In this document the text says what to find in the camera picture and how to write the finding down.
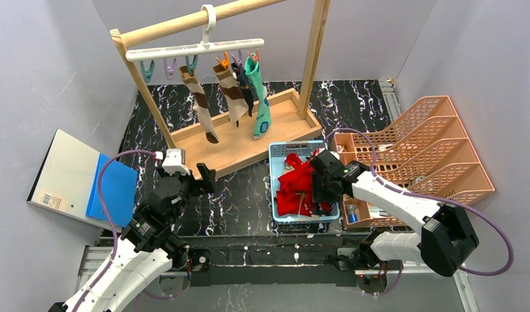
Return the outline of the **mint green patterned sock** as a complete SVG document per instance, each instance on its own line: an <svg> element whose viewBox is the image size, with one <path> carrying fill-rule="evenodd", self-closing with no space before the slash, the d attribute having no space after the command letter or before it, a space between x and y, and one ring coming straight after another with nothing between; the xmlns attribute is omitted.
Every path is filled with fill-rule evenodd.
<svg viewBox="0 0 530 312"><path fill-rule="evenodd" d="M258 111L252 135L254 139L261 139L266 135L272 124L271 110L267 99L268 90L267 87L263 85L259 61L253 62L252 59L248 57L244 69L245 75L248 77L258 99Z"/></svg>

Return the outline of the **lilac clothespin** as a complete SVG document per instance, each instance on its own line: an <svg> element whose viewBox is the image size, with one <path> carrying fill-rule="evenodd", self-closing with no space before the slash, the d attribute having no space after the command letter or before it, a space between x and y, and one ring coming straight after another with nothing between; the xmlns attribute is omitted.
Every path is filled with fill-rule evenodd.
<svg viewBox="0 0 530 312"><path fill-rule="evenodd" d="M178 59L177 58L173 58L171 64L168 63L168 59L167 58L163 59L165 77L166 77L167 80L172 80L173 79L174 73L175 73L176 68L177 68L177 63L178 63Z"/></svg>
<svg viewBox="0 0 530 312"><path fill-rule="evenodd" d="M231 55L231 58L234 61L234 63L236 64L236 66L239 69L242 69L243 65L244 65L243 52L240 49L237 52L238 52L238 54L237 55Z"/></svg>

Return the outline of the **coral clothespin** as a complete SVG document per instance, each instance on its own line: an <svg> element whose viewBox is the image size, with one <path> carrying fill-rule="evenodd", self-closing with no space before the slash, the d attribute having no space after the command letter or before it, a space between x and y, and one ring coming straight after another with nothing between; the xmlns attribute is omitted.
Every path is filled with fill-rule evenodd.
<svg viewBox="0 0 530 312"><path fill-rule="evenodd" d="M248 52L248 56L252 59L253 62L259 61L259 49L256 48L255 52Z"/></svg>

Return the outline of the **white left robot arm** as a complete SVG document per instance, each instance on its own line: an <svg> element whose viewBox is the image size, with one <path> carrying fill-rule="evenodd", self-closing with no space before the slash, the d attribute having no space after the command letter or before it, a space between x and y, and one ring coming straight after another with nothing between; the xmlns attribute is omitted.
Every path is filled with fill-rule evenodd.
<svg viewBox="0 0 530 312"><path fill-rule="evenodd" d="M170 174L158 168L159 179L123 229L114 249L90 279L67 301L50 311L122 311L149 283L179 264L188 244L174 234L172 224L190 199L213 194L216 171L198 163L201 175Z"/></svg>

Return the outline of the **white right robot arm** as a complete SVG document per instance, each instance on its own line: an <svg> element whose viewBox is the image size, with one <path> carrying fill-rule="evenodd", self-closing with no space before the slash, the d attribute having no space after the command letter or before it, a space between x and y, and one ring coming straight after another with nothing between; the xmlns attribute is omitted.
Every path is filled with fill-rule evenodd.
<svg viewBox="0 0 530 312"><path fill-rule="evenodd" d="M349 196L386 211L413 229L412 233L372 233L358 247L357 260L369 267L385 261L413 261L451 277L479 246L465 209L383 180L358 161L343 164L331 151L312 157L313 185L324 195L340 200Z"/></svg>

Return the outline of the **white plastic clip hanger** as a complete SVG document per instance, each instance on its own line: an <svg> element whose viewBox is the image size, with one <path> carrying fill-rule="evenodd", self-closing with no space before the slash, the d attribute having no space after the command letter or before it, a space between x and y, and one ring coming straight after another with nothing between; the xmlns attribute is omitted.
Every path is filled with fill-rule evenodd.
<svg viewBox="0 0 530 312"><path fill-rule="evenodd" d="M217 21L219 20L257 10L271 4L270 1L234 1L220 6L203 5L199 12L129 31L121 35L122 42L126 48L199 26L202 27L203 34L200 42L196 44L134 49L126 52L126 59L132 62L262 47L264 40L261 38L212 42L210 34L217 26Z"/></svg>

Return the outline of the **blue capped bottle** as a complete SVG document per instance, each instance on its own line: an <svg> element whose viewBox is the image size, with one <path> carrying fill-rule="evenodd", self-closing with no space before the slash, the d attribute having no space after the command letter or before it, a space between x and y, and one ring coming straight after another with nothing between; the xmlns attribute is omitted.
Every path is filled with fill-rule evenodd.
<svg viewBox="0 0 530 312"><path fill-rule="evenodd" d="M347 213L348 223L354 224L358 221L358 206L355 204L348 204L345 206L345 211Z"/></svg>

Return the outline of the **light blue perforated basket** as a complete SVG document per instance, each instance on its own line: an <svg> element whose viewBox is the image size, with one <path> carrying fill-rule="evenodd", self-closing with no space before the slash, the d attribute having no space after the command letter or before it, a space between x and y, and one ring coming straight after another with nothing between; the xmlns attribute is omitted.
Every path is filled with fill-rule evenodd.
<svg viewBox="0 0 530 312"><path fill-rule="evenodd" d="M280 216L277 211L277 204L274 200L276 191L279 189L280 182L278 178L291 168L284 164L288 154L296 153L303 162L310 159L323 150L325 144L321 140L307 140L295 142L273 142L269 144L269 172L270 172L270 192L271 192L271 211L272 218L278 225L292 224L318 224L331 223L340 217L339 203L331 203L332 211L329 215L323 216L299 216L296 214L287 214Z"/></svg>

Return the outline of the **wooden drying rack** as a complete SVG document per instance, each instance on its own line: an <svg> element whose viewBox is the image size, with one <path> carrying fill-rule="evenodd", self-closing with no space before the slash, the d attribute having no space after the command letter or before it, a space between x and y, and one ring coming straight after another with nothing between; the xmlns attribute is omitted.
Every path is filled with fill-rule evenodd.
<svg viewBox="0 0 530 312"><path fill-rule="evenodd" d="M273 142L310 139L320 134L322 126L310 112L309 103L329 6L329 1L315 2L300 92L290 88L268 98L272 129L261 139L254 139L250 134L251 119L248 115L241 118L240 127L236 129L229 124L228 113L211 118L219 136L218 144L207 142L199 122L171 131L144 82L141 71L135 66L138 61L126 59L126 52L137 49L136 46L126 48L118 29L112 29L109 33L167 146L184 149L189 168L194 168L196 163L206 163L217 171L217 177L222 177L265 159L269 144Z"/></svg>

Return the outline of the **beige brown sock left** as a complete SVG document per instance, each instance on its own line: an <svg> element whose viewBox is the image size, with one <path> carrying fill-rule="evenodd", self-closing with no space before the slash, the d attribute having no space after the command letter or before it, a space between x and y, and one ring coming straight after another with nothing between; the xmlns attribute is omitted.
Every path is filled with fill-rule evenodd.
<svg viewBox="0 0 530 312"><path fill-rule="evenodd" d="M212 144L218 144L219 138L209 113L207 96L200 82L198 81L196 72L193 71L192 74L190 74L188 71L188 66L186 65L181 66L179 71L181 73L181 80L194 96L195 102L192 106L192 109L197 115L198 122L204 130L207 141Z"/></svg>

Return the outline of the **beige brown sock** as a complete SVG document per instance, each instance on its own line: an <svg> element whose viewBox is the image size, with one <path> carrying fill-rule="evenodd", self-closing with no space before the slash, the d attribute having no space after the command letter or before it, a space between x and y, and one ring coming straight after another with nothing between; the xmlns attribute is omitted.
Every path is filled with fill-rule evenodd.
<svg viewBox="0 0 530 312"><path fill-rule="evenodd" d="M239 120L248 111L245 97L242 94L231 69L218 64L213 66L213 71L219 80L219 85L228 104L229 121L234 126L239 127Z"/></svg>
<svg viewBox="0 0 530 312"><path fill-rule="evenodd" d="M192 109L197 115L198 122L204 130L207 141L212 144L218 144L219 138L209 113L207 96L200 82L198 81L196 72L193 71L192 74L190 74L188 71L188 66L186 65L181 66L179 71L181 73L181 80L194 96L195 102L192 106Z"/></svg>

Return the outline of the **beige brown sock right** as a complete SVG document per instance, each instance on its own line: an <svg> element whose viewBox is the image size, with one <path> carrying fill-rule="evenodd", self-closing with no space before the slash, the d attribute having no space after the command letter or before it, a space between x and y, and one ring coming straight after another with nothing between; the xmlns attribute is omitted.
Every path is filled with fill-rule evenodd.
<svg viewBox="0 0 530 312"><path fill-rule="evenodd" d="M245 97L242 94L231 69L218 64L213 66L213 71L219 80L219 85L228 104L229 121L234 126L239 127L239 120L248 111Z"/></svg>

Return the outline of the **teal clothespin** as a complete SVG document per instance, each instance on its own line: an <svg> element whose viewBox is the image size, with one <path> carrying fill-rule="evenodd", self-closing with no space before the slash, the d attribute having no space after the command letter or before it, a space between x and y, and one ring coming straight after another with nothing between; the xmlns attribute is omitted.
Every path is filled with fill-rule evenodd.
<svg viewBox="0 0 530 312"><path fill-rule="evenodd" d="M188 55L185 56L185 65L187 67L187 73L192 77L195 74L197 63L198 63L198 55L193 55L192 59L190 59L190 56Z"/></svg>
<svg viewBox="0 0 530 312"><path fill-rule="evenodd" d="M153 73L155 70L155 61L151 60L149 66L145 66L144 61L139 62L142 78L146 84L149 84L152 80Z"/></svg>

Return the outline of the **teal clothespin far left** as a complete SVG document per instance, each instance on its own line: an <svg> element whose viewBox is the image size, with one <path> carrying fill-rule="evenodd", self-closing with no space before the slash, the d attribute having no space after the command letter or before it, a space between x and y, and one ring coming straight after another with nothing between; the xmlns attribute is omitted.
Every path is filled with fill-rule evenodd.
<svg viewBox="0 0 530 312"><path fill-rule="evenodd" d="M142 78L146 84L149 84L152 80L153 73L155 70L155 61L151 60L149 66L145 66L144 61L139 62Z"/></svg>

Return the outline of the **orange clothespin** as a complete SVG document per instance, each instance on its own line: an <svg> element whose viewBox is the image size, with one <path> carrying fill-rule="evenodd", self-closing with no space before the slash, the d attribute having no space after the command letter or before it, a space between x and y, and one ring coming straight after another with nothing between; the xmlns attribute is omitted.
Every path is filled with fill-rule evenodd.
<svg viewBox="0 0 530 312"><path fill-rule="evenodd" d="M224 69L224 70L227 70L229 67L230 67L230 60L229 60L229 56L227 54L226 51L223 51L222 52L223 55L222 55L222 58L216 58L216 61L218 62L218 64Z"/></svg>

